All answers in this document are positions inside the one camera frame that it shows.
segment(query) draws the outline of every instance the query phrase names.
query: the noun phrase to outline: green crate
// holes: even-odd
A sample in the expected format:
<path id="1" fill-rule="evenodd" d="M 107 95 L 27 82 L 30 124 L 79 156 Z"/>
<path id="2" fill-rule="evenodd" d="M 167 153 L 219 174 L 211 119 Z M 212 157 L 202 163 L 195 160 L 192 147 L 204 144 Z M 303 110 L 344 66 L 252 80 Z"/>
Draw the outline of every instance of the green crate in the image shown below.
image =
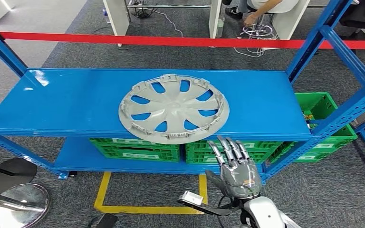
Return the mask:
<path id="1" fill-rule="evenodd" d="M 107 158 L 178 162 L 179 145 L 165 145 L 137 139 L 90 138 Z"/>
<path id="2" fill-rule="evenodd" d="M 272 153 L 272 155 L 269 158 L 269 161 L 271 163 L 276 162 L 283 154 L 288 152 L 294 146 L 294 144 L 295 142 L 284 142 L 280 147 L 276 149 L 276 151 Z M 338 148 L 311 149 L 302 156 L 300 156 L 294 162 L 297 163 L 318 162 L 337 150 Z"/>
<path id="3" fill-rule="evenodd" d="M 282 142 L 267 141 L 242 141 L 250 157 L 255 163 L 263 163 Z M 215 142 L 219 150 L 223 148 L 220 142 Z M 199 140 L 185 145 L 186 162 L 188 164 L 212 164 L 217 163 L 213 150 L 206 140 Z"/>
<path id="4" fill-rule="evenodd" d="M 305 116 L 311 115 L 312 120 L 321 120 L 327 118 L 338 107 L 329 93 L 296 93 L 296 98 L 300 104 L 300 108 Z M 316 124 L 309 124 L 311 129 Z M 327 137 L 313 149 L 309 150 L 303 156 L 315 156 L 315 159 L 298 159 L 295 162 L 317 162 L 327 157 L 351 141 L 357 139 L 356 133 L 348 124 L 335 134 Z M 285 154 L 295 142 L 285 142 L 281 144 L 270 156 L 269 161 L 274 163 L 278 158 Z"/>

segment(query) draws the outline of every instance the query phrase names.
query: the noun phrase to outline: red barrier rope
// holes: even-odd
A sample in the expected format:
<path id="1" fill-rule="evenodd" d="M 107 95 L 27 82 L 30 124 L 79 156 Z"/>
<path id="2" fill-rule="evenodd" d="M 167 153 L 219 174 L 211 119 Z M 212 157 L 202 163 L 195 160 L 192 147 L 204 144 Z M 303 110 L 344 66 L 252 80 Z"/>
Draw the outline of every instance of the red barrier rope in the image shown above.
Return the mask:
<path id="1" fill-rule="evenodd" d="M 186 46 L 186 47 L 220 47 L 220 48 L 288 48 L 299 49 L 304 40 L 256 40 L 256 39 L 231 39 L 231 38 L 180 38 L 180 37 L 141 37 L 141 36 L 100 36 L 77 34 L 51 34 L 51 33 L 23 33 L 0 32 L 6 39 L 79 42 L 79 43 L 107 43 L 107 44 L 133 44 L 157 46 Z M 345 43 L 350 49 L 365 49 L 365 40 L 347 40 Z M 320 49 L 332 49 L 324 41 Z"/>

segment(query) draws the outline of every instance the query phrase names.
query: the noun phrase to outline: blue metal shelf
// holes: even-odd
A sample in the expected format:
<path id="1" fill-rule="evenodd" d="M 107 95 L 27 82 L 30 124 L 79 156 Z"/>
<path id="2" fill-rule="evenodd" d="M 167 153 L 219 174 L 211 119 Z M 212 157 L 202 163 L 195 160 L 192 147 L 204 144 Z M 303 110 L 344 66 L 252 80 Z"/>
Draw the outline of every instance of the blue metal shelf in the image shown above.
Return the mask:
<path id="1" fill-rule="evenodd" d="M 0 104 L 0 135 L 134 138 L 118 118 L 122 98 L 138 82 L 170 73 L 204 78 L 226 96 L 230 116 L 216 134 L 312 137 L 285 72 L 172 69 L 29 69 Z"/>
<path id="2" fill-rule="evenodd" d="M 218 165 L 186 164 L 184 154 L 181 152 L 178 163 L 113 159 L 104 157 L 87 138 L 67 138 L 54 163 L 54 169 L 168 174 L 201 174 L 205 170 L 212 170 L 219 173 Z"/>
<path id="3" fill-rule="evenodd" d="M 30 69 L 0 39 L 0 58 L 21 79 L 0 104 L 0 146 L 57 175 L 69 171 L 203 173 L 215 166 L 104 158 L 87 137 L 134 138 L 118 120 L 133 85 L 163 74 L 210 81 L 227 98 L 230 116 L 216 133 L 234 139 L 299 141 L 275 163 L 259 166 L 266 180 L 365 111 L 365 65 L 333 31 L 352 0 L 331 0 L 286 71 Z M 291 84 L 327 40 L 362 88 L 309 131 Z M 55 164 L 3 135 L 66 136 Z"/>

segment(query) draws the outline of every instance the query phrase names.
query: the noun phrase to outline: shelf board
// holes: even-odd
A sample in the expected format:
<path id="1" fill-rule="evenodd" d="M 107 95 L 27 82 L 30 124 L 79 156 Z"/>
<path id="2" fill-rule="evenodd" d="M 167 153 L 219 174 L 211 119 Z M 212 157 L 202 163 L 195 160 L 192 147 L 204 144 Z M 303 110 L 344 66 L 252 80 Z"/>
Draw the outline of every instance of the shelf board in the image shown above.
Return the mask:
<path id="1" fill-rule="evenodd" d="M 172 73 L 204 78 L 226 96 L 230 116 L 216 134 L 312 137 L 283 71 L 172 69 L 29 69 L 0 104 L 0 135 L 135 138 L 118 119 L 120 101 L 136 83 Z"/>
<path id="2" fill-rule="evenodd" d="M 205 170 L 219 173 L 218 165 L 190 165 L 181 153 L 180 162 L 112 159 L 102 155 L 87 138 L 67 138 L 55 161 L 56 170 L 112 171 L 134 173 L 202 174 Z"/>

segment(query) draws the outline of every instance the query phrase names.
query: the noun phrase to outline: yellow line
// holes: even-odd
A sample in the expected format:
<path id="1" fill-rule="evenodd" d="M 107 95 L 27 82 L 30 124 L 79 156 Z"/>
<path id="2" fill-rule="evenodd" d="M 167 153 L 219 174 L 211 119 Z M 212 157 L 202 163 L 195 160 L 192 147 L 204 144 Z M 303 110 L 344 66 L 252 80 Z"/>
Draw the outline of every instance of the yellow line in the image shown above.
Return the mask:
<path id="1" fill-rule="evenodd" d="M 104 172 L 103 178 L 101 179 L 100 187 L 98 188 L 98 193 L 94 207 L 101 212 L 103 212 L 101 210 L 101 207 L 103 206 L 104 203 L 104 197 L 106 196 L 108 183 L 110 182 L 110 177 L 111 177 L 111 172 Z"/>
<path id="2" fill-rule="evenodd" d="M 202 203 L 208 204 L 208 185 L 205 174 L 199 175 L 199 195 L 203 197 Z"/>
<path id="3" fill-rule="evenodd" d="M 103 206 L 111 172 L 104 172 L 98 189 L 94 207 L 103 213 L 131 213 L 131 214 L 203 214 L 189 207 L 135 207 L 135 206 Z M 203 197 L 203 203 L 208 203 L 208 189 L 206 175 L 201 174 L 199 179 L 199 195 Z"/>
<path id="4" fill-rule="evenodd" d="M 203 214 L 189 207 L 134 207 L 134 206 L 101 206 L 103 213 L 129 214 Z"/>

